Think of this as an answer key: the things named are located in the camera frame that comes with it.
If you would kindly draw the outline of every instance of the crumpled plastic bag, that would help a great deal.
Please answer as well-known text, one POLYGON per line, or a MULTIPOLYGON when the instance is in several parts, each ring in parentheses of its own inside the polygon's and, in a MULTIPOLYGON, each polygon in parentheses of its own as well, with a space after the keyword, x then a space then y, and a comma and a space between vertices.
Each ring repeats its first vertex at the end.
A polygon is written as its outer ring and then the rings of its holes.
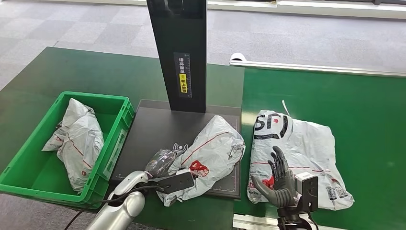
POLYGON ((335 140, 330 128, 269 110, 258 113, 254 126, 247 187, 252 203, 267 202, 267 199, 254 187, 251 175, 273 189, 274 178, 267 160, 273 161, 271 151, 275 145, 281 148, 295 175, 308 172, 318 176, 319 208, 340 210, 353 204, 354 199, 346 191, 335 165, 335 140))
POLYGON ((68 108, 65 111, 65 115, 62 121, 58 124, 58 129, 53 133, 51 138, 46 142, 42 151, 56 151, 62 144, 66 133, 72 124, 77 121, 80 117, 86 115, 87 113, 94 114, 92 108, 80 103, 79 101, 71 98, 69 100, 68 108))
POLYGON ((53 151, 57 148, 56 155, 65 165, 70 185, 80 193, 103 145, 103 133, 94 110, 71 98, 60 127, 44 149, 53 151))
POLYGON ((216 181, 229 175, 245 150, 242 136, 221 116, 214 116, 198 134, 186 152, 176 158, 169 175, 189 168, 196 178, 195 186, 171 194, 157 192, 164 206, 184 201, 207 192, 216 181))

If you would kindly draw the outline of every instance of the red printed design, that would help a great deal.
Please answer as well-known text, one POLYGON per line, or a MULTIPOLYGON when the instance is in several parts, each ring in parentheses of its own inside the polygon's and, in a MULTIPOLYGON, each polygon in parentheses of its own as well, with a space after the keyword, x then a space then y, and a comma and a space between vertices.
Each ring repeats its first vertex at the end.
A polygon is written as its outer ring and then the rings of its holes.
POLYGON ((193 161, 190 165, 189 169, 191 170, 193 175, 198 177, 204 177, 209 174, 209 169, 202 165, 199 161, 193 161))
POLYGON ((275 183, 275 180, 274 180, 273 176, 271 176, 271 178, 269 180, 266 180, 266 179, 262 180, 262 183, 264 185, 266 185, 268 188, 273 189, 273 184, 275 183))

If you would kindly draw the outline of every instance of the gray carpet floor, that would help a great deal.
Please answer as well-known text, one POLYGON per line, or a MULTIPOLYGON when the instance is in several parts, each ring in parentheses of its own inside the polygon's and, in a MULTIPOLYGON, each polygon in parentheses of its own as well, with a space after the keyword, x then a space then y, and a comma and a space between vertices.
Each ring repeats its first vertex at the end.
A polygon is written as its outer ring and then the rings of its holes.
MULTIPOLYGON (((406 22, 209 11, 208 63, 248 60, 406 72, 406 22)), ((45 47, 158 57, 146 7, 4 0, 0 90, 45 47)), ((63 229, 75 211, 0 195, 0 230, 63 229)), ((83 214, 70 229, 83 229, 83 214)), ((132 225, 129 229, 147 229, 132 225)))

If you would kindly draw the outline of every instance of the green plastic crate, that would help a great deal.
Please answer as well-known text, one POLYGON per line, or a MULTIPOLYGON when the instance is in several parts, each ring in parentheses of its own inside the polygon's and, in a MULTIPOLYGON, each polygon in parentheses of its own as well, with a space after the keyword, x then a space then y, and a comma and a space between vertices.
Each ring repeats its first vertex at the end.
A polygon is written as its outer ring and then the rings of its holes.
POLYGON ((61 93, 0 175, 0 191, 74 207, 102 200, 134 115, 134 108, 127 97, 61 93), (68 173, 56 151, 41 151, 62 120, 70 98, 94 109, 104 137, 104 146, 80 194, 70 186, 68 173))

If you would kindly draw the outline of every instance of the black vertical stand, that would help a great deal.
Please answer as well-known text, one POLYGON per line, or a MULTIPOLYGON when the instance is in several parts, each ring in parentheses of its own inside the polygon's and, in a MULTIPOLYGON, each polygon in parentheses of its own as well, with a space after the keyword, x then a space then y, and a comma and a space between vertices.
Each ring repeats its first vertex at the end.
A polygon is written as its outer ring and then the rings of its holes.
POLYGON ((206 0, 147 0, 171 110, 206 111, 206 0))

